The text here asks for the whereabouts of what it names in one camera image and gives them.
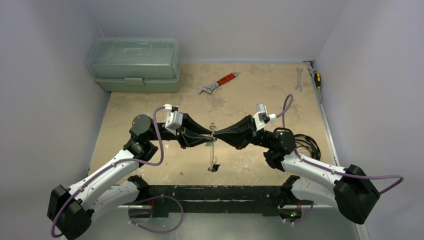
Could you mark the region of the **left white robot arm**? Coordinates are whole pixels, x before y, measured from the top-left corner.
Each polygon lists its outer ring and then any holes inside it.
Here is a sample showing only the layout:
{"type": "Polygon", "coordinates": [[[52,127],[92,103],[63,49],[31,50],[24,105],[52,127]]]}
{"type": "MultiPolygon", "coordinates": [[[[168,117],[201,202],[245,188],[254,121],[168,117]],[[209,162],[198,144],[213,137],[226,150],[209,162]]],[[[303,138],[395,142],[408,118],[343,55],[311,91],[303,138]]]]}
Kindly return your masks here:
{"type": "Polygon", "coordinates": [[[159,166],[164,161],[164,141],[177,141],[181,148],[192,148],[213,140],[213,132],[175,107],[168,110],[165,122],[156,116],[136,116],[130,138],[107,163],[84,179],[51,194],[47,217],[53,238],[79,238],[98,217],[124,204],[142,205],[162,199],[150,193],[149,184],[133,172],[143,166],[159,166]]]}

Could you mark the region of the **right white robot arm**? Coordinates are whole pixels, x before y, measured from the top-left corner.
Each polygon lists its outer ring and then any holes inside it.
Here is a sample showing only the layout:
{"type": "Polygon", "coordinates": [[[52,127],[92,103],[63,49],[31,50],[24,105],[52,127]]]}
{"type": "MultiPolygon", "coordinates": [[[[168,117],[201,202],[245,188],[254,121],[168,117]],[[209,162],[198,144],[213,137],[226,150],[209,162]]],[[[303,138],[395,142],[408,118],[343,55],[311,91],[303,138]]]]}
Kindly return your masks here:
{"type": "Polygon", "coordinates": [[[284,202],[309,200],[332,206],[351,222],[364,224],[381,196],[364,171],[353,164],[345,168],[300,154],[290,129],[265,130],[275,119],[275,114],[248,115],[213,136],[237,150],[249,144],[266,148],[263,156],[272,169],[296,174],[295,181],[280,191],[284,202]]]}

